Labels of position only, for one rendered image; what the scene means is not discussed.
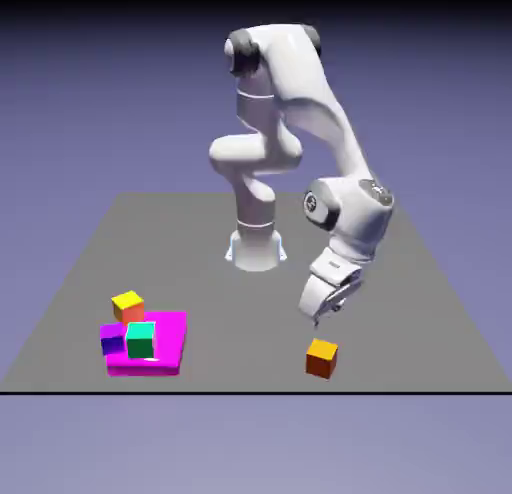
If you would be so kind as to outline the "small purple cube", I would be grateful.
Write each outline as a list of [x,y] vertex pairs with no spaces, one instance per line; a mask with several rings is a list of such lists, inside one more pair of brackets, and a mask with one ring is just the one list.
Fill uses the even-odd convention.
[[123,352],[126,349],[125,326],[120,322],[101,325],[100,344],[104,356]]

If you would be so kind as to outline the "large magenta box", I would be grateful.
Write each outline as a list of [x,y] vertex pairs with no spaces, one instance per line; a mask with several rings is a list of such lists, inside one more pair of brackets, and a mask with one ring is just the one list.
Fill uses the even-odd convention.
[[186,342],[187,314],[146,311],[144,320],[155,323],[154,357],[130,359],[127,347],[121,353],[104,356],[109,376],[160,377],[179,374]]

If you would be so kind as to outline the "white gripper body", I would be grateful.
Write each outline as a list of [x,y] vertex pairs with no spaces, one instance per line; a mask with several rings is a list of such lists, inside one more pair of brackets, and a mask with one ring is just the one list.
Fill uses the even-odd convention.
[[311,274],[302,292],[299,310],[310,319],[320,319],[330,311],[337,312],[362,284],[362,279],[349,276],[341,285],[334,286]]

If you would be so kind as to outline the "small orange cube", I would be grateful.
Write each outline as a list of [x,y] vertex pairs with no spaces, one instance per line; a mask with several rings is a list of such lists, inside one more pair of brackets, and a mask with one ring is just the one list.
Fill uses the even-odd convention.
[[305,372],[328,380],[336,367],[339,346],[314,338],[306,352]]

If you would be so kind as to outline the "small yellow cube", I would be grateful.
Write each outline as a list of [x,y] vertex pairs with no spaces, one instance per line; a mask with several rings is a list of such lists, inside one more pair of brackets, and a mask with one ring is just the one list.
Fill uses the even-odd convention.
[[144,299],[130,290],[111,298],[113,313],[123,325],[144,320]]

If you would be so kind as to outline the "small green cube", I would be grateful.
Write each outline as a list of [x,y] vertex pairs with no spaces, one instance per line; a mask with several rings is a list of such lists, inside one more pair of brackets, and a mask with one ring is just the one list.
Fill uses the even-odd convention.
[[128,357],[130,359],[153,358],[154,338],[154,322],[130,322],[125,334]]

